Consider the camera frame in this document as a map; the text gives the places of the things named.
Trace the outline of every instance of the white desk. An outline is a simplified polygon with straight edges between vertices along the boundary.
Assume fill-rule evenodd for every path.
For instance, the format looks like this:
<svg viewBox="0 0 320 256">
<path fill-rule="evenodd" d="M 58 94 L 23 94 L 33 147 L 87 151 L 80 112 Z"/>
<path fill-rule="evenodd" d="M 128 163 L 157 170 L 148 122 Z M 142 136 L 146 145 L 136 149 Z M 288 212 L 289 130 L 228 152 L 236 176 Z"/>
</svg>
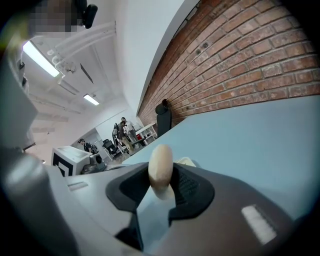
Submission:
<svg viewBox="0 0 320 256">
<path fill-rule="evenodd" d="M 140 130 L 135 132 L 135 134 L 136 135 L 140 135 L 141 138 L 144 138 L 144 136 L 145 136 L 144 143 L 146 145 L 148 145 L 148 142 L 147 142 L 148 138 L 153 137 L 154 139 L 156 139 L 158 137 L 158 135 L 157 135 L 157 133 L 156 133 L 156 131 L 154 129 L 154 125 L 155 124 L 156 124 L 155 122 L 154 123 L 150 123 L 150 124 L 146 125 L 145 127 L 141 128 Z"/>
<path fill-rule="evenodd" d="M 296 220 L 318 194 L 319 107 L 317 95 L 195 114 L 123 164 L 148 162 L 153 149 L 167 144 L 174 160 L 190 157 L 200 168 L 240 179 Z M 205 143 L 192 136 L 199 124 L 210 130 Z"/>
</svg>

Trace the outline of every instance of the fluorescent light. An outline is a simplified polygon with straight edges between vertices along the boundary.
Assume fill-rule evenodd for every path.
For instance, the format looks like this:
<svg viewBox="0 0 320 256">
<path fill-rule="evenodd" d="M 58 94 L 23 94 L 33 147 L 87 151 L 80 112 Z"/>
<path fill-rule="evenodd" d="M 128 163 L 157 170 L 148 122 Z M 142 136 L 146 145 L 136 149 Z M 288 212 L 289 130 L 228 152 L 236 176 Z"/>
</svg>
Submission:
<svg viewBox="0 0 320 256">
<path fill-rule="evenodd" d="M 41 68 L 47 71 L 54 78 L 59 75 L 59 71 L 38 51 L 30 42 L 24 44 L 23 51 L 33 59 Z"/>
<path fill-rule="evenodd" d="M 99 102 L 92 98 L 89 94 L 83 96 L 87 101 L 91 102 L 94 105 L 99 105 Z"/>
</svg>

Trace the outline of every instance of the person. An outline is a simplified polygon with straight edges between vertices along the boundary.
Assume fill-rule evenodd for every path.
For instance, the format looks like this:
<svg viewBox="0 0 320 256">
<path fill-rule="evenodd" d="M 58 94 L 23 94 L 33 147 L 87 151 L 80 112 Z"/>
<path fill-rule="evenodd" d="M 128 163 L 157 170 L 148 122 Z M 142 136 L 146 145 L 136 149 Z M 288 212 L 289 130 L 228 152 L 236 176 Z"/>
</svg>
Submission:
<svg viewBox="0 0 320 256">
<path fill-rule="evenodd" d="M 128 139 L 126 138 L 125 132 L 124 132 L 124 126 L 126 125 L 125 121 L 122 121 L 121 123 L 118 124 L 118 134 L 117 134 L 117 138 L 126 145 L 126 147 L 129 150 L 129 154 L 131 155 L 134 151 L 134 147 L 132 146 L 132 144 L 128 141 Z"/>
<path fill-rule="evenodd" d="M 125 122 L 127 130 L 128 130 L 128 136 L 130 136 L 135 142 L 138 141 L 138 137 L 136 135 L 136 130 L 134 128 L 134 125 L 131 121 L 126 120 L 124 117 L 121 118 L 121 121 Z"/>
<path fill-rule="evenodd" d="M 91 146 L 89 143 L 86 143 L 83 138 L 79 140 L 79 143 L 83 146 L 84 151 L 92 153 Z"/>
</svg>

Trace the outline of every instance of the office chair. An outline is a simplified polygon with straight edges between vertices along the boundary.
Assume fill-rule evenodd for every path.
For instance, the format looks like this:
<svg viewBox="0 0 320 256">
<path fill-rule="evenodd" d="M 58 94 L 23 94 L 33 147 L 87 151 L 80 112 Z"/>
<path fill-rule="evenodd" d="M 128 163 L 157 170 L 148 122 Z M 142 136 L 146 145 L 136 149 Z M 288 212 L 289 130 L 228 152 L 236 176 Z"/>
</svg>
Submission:
<svg viewBox="0 0 320 256">
<path fill-rule="evenodd" d="M 116 155 L 117 154 L 117 148 L 115 147 L 115 145 L 112 143 L 111 140 L 104 140 L 103 141 L 103 146 L 108 150 L 108 152 L 111 155 Z"/>
<path fill-rule="evenodd" d="M 168 107 L 168 102 L 164 99 L 161 104 L 156 106 L 155 112 L 157 113 L 156 116 L 156 123 L 158 126 L 157 137 L 159 138 L 167 131 L 169 131 L 172 127 L 172 113 Z"/>
</svg>

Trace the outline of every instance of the light blue table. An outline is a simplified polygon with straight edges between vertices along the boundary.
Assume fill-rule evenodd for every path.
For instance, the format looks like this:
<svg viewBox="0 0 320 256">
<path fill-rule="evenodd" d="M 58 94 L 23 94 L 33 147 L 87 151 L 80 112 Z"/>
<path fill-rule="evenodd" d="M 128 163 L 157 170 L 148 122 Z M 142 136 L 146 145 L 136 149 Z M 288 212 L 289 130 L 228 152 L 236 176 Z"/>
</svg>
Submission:
<svg viewBox="0 0 320 256">
<path fill-rule="evenodd" d="M 124 161 L 148 162 L 159 144 L 173 159 L 238 178 L 294 220 L 320 185 L 320 96 L 277 100 L 192 115 Z"/>
</svg>

